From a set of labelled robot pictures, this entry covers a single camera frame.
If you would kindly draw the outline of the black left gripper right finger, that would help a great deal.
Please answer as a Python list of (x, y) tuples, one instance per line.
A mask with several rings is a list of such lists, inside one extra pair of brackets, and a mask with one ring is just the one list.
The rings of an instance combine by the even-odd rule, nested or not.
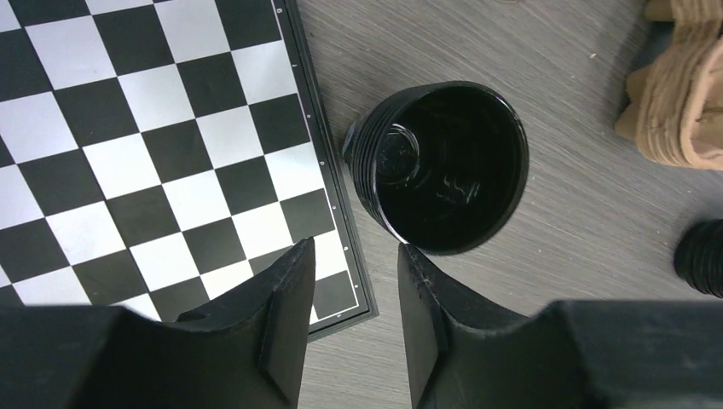
[(490, 301), (411, 245), (398, 290), (415, 408), (719, 408), (720, 302)]

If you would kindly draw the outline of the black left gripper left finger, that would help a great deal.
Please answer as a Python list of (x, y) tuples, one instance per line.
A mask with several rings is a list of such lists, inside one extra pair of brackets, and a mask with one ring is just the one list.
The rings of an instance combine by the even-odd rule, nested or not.
[(122, 307), (4, 307), (4, 408), (294, 408), (315, 242), (173, 322)]

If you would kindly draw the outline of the stack of black cups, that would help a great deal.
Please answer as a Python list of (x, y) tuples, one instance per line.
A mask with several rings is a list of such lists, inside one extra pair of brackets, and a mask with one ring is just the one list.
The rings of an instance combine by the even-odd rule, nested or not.
[(342, 155), (366, 212), (400, 242), (435, 256), (471, 251), (497, 234), (529, 173), (512, 105), (470, 81), (390, 95), (350, 125)]

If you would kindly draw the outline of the black white chessboard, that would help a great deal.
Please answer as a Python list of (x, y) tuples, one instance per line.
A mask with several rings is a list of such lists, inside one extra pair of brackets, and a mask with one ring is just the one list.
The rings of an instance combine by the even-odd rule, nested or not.
[(173, 321), (315, 241), (377, 313), (294, 1), (1, 4), (1, 303)]

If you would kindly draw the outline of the brown cardboard cup carrier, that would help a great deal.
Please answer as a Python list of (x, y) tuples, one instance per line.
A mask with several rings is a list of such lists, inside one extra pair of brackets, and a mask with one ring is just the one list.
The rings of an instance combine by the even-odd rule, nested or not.
[(722, 3), (649, 1), (644, 16), (671, 24), (671, 38), (627, 75), (614, 130), (653, 162), (721, 170)]

